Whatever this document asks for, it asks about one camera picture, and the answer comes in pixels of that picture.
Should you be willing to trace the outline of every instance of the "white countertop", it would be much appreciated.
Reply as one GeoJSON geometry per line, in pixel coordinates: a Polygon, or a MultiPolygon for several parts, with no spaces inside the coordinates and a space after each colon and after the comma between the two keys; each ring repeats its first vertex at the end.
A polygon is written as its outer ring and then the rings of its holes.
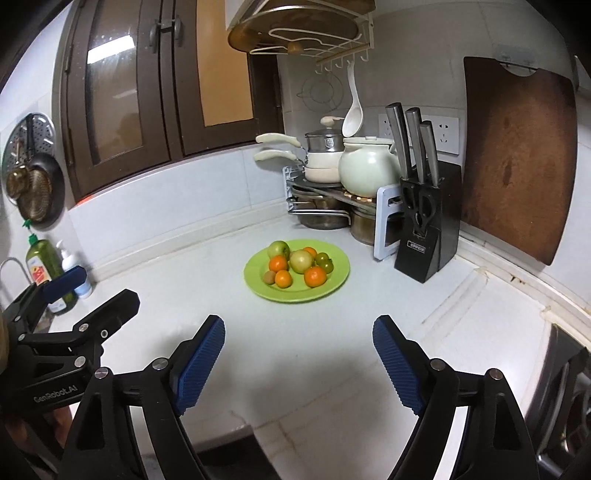
{"type": "MultiPolygon", "coordinates": [[[[97,285],[51,331],[74,323],[124,288],[139,314],[105,344],[102,365],[136,371],[169,356],[209,314],[226,323],[226,343],[195,408],[183,416],[189,438],[206,443],[251,426],[284,480],[384,480],[416,417],[395,393],[372,343],[372,325],[389,314],[430,357],[456,370],[501,369],[523,412],[531,401],[550,325],[543,306],[456,256],[425,285],[377,262],[348,230],[321,232],[291,218],[271,220],[166,255],[97,285]],[[248,259],[276,239],[317,238],[347,253],[351,274],[332,295],[278,304],[245,285],[248,259]]],[[[152,451],[141,410],[138,443],[152,451]]],[[[449,478],[462,435],[456,424],[438,478],[449,478]]]]}

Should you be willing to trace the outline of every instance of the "knife block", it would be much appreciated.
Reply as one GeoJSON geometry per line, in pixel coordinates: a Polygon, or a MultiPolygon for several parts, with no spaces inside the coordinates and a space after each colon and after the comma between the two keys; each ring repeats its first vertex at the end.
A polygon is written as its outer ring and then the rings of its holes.
{"type": "Polygon", "coordinates": [[[430,183],[420,184],[416,176],[401,180],[405,184],[419,186],[435,200],[436,212],[428,223],[425,235],[415,231],[411,206],[404,202],[404,226],[394,267],[409,277],[425,283],[440,271],[457,252],[462,215],[462,168],[459,165],[439,161],[438,187],[430,183]]]}

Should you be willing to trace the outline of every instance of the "electrical outlet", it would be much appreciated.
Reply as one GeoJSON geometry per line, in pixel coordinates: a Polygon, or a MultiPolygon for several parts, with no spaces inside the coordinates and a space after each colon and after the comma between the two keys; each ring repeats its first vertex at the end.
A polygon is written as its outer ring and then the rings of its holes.
{"type": "MultiPolygon", "coordinates": [[[[423,121],[430,120],[433,124],[433,135],[438,152],[460,154],[460,119],[452,116],[422,115],[423,121]]],[[[410,135],[410,146],[413,146],[410,135]]]]}
{"type": "Polygon", "coordinates": [[[385,113],[379,114],[378,115],[378,123],[379,123],[379,137],[394,139],[394,137],[392,136],[392,130],[390,128],[390,122],[388,122],[388,115],[386,115],[385,113]]]}

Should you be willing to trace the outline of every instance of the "green tomato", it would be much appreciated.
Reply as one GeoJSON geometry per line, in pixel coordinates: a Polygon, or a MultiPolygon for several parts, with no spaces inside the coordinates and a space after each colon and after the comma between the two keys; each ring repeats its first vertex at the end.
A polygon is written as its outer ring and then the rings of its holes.
{"type": "Polygon", "coordinates": [[[325,262],[327,260],[330,260],[330,257],[328,254],[325,254],[324,252],[319,253],[318,255],[316,255],[316,265],[320,265],[322,262],[325,262]]]}
{"type": "Polygon", "coordinates": [[[332,260],[331,259],[328,259],[328,260],[325,260],[323,262],[318,263],[318,266],[322,270],[324,270],[327,275],[329,273],[332,273],[332,271],[335,269],[335,265],[334,265],[334,263],[332,263],[332,260]]]}

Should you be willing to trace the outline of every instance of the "green bottle cap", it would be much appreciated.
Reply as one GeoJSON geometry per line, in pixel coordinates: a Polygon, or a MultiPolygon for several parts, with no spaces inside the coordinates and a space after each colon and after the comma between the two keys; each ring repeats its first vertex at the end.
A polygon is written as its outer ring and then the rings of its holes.
{"type": "Polygon", "coordinates": [[[22,224],[24,228],[29,229],[29,245],[33,246],[39,241],[39,237],[31,232],[31,220],[25,220],[25,223],[22,224]]]}

